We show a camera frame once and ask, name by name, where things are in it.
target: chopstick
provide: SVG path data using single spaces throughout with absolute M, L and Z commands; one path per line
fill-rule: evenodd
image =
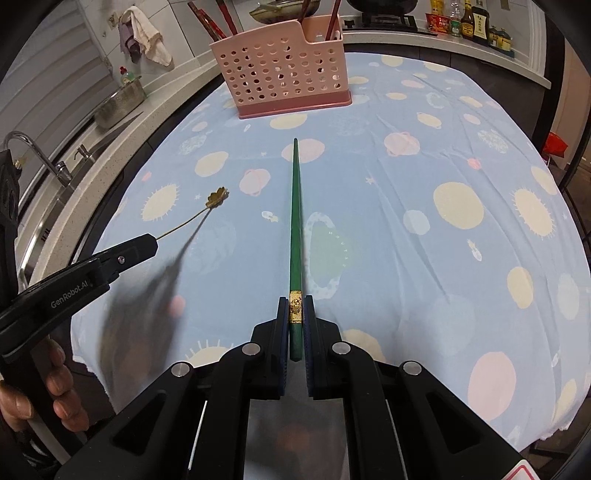
M 191 11 L 195 14 L 195 17 L 197 17 L 197 19 L 201 22 L 201 25 L 203 25 L 203 28 L 207 31 L 207 33 L 212 38 L 212 40 L 213 41 L 221 40 L 219 34 L 212 28 L 211 25 L 209 25 L 209 23 L 207 23 L 207 20 L 205 20 L 205 17 L 199 11 L 199 9 L 195 6 L 195 4 L 193 2 L 188 2 L 187 5 L 191 9 Z
M 310 0 L 304 0 L 301 4 L 300 15 L 298 15 L 297 21 L 302 23 L 304 21 L 304 17 L 308 11 L 308 7 L 310 6 Z
M 234 20 L 232 20 L 232 17 L 230 16 L 230 12 L 228 11 L 226 4 L 223 2 L 223 0 L 216 0 L 216 3 L 219 9 L 222 11 L 224 20 L 228 24 L 228 27 L 230 27 L 232 35 L 238 35 L 238 30 L 236 29 L 236 25 L 234 25 Z
M 205 21 L 209 23 L 209 26 L 215 31 L 215 33 L 219 35 L 220 40 L 223 38 L 227 38 L 226 34 L 222 31 L 222 29 L 217 26 L 217 23 L 215 23 L 212 20 L 212 18 L 207 14 L 207 12 L 203 8 L 200 8 L 199 12 L 203 15 L 203 18 L 205 18 Z
M 339 7 L 340 7 L 340 0 L 335 0 L 335 5 L 333 6 L 333 12 L 332 15 L 330 16 L 330 23 L 329 23 L 329 29 L 326 32 L 326 38 L 324 39 L 325 41 L 329 41 L 332 38 L 332 31 L 335 28 L 335 22 L 336 22 L 336 17 L 339 14 Z

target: gold chopstick band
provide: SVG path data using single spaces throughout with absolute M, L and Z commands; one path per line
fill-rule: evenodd
M 301 290 L 290 292 L 290 323 L 301 323 Z

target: finger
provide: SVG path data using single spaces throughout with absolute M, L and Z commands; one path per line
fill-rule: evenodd
M 88 421 L 88 414 L 86 413 L 85 409 L 81 409 L 76 415 L 68 420 L 61 421 L 68 430 L 71 432 L 85 432 L 88 430 L 89 421 Z
M 74 378 L 72 372 L 68 367 L 62 365 L 61 367 L 54 367 L 47 375 L 45 381 L 47 389 L 56 397 L 59 397 L 66 393 L 68 390 L 74 388 Z
M 82 402 L 74 390 L 64 393 L 53 402 L 53 410 L 62 420 L 73 418 L 81 409 Z
M 61 348 L 60 344 L 55 340 L 48 340 L 49 344 L 49 358 L 55 367 L 60 367 L 66 361 L 66 354 Z
M 24 430 L 27 422 L 33 417 L 33 405 L 29 399 L 18 390 L 0 381 L 0 412 L 15 431 Z

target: gas stove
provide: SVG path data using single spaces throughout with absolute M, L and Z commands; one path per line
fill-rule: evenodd
M 409 32 L 433 35 L 427 30 L 417 27 L 417 22 L 412 15 L 385 15 L 361 13 L 361 17 L 345 20 L 344 31 L 388 31 Z

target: pot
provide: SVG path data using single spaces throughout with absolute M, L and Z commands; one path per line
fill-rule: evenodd
M 303 0 L 276 0 L 268 4 L 259 4 L 259 7 L 251 11 L 250 15 L 257 22 L 265 25 L 286 20 L 296 20 L 300 15 L 303 3 Z M 320 0 L 311 0 L 308 5 L 306 17 L 314 15 L 319 6 Z

